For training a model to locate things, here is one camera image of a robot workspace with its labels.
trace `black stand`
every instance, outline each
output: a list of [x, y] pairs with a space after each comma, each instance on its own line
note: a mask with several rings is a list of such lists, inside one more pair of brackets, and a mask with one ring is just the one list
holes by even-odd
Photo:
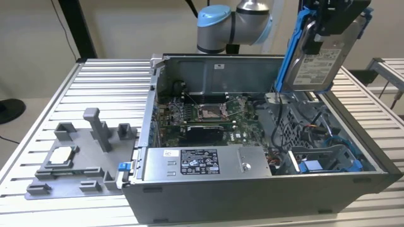
[[0, 124], [11, 122], [26, 111], [26, 104], [19, 99], [6, 99], [0, 101]]

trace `blue latch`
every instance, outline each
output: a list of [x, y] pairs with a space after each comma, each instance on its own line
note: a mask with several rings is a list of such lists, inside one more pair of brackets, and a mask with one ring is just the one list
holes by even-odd
[[131, 171], [131, 162], [122, 162], [119, 164], [119, 171], [122, 171], [122, 172]]

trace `barcode label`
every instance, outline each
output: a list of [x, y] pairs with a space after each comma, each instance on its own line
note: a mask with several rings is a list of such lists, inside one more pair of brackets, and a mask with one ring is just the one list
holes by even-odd
[[316, 55], [306, 55], [294, 85], [323, 84], [340, 52], [340, 49], [323, 49]]

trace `motherboard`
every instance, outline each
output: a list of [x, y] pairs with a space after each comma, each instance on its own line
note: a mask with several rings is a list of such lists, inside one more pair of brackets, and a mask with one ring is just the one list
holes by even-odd
[[248, 95], [192, 96], [163, 99], [159, 104], [159, 131], [163, 147], [270, 146], [258, 102]]

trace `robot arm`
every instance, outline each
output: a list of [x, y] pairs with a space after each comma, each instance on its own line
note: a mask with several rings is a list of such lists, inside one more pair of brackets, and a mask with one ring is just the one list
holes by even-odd
[[[302, 0], [298, 22], [279, 71], [278, 92], [328, 91], [356, 39], [372, 18], [371, 0]], [[264, 1], [243, 0], [235, 12], [206, 7], [198, 19], [200, 53], [222, 53], [227, 44], [260, 44], [272, 26]]]

